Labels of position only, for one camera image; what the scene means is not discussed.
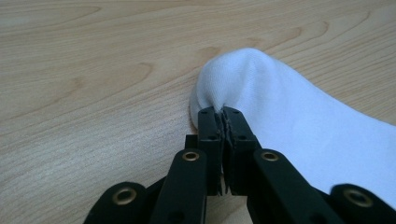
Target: table surface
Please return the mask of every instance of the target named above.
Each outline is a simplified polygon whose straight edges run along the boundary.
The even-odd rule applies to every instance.
[[[195,133],[189,96],[222,52],[261,49],[396,124],[395,1],[0,1],[0,222],[82,223],[149,186]],[[209,197],[206,223],[250,223]]]

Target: white sock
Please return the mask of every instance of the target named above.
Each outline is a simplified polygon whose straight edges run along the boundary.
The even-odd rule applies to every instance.
[[[220,55],[203,68],[191,117],[214,106],[243,112],[262,147],[283,153],[315,188],[350,183],[396,208],[396,127],[332,98],[256,49]]]

